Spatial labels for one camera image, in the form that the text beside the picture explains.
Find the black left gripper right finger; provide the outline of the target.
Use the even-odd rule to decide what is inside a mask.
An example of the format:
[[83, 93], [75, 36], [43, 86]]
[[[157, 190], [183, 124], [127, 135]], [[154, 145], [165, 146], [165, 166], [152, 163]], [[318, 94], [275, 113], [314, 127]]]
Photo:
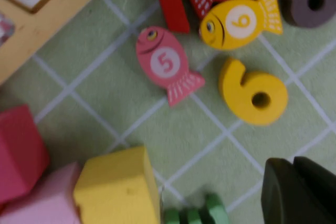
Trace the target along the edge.
[[325, 219], [317, 223], [335, 223], [335, 174], [304, 156], [295, 157], [293, 165]]

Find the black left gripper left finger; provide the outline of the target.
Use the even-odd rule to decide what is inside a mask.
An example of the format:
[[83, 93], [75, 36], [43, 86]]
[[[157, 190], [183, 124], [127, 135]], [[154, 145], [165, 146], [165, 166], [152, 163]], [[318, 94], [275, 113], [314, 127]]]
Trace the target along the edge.
[[262, 186], [264, 223], [319, 223], [316, 202], [289, 161], [268, 159]]

